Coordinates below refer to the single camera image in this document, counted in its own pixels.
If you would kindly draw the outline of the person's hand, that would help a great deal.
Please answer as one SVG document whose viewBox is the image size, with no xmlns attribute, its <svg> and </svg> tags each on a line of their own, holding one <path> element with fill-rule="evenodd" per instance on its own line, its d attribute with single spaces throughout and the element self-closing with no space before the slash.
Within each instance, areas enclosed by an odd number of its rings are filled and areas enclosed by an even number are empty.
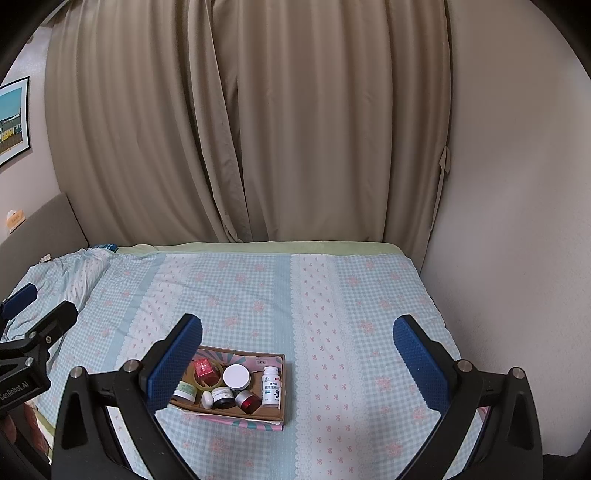
<svg viewBox="0 0 591 480">
<path fill-rule="evenodd" d="M 49 446 L 41 430 L 39 429 L 34 409 L 27 403 L 23 404 L 22 407 L 22 417 L 26 423 L 24 430 L 30 434 L 31 442 L 35 448 L 41 453 L 47 455 L 49 452 Z M 16 442 L 19 429 L 10 416 L 1 417 L 1 430 L 11 443 Z"/>
</svg>

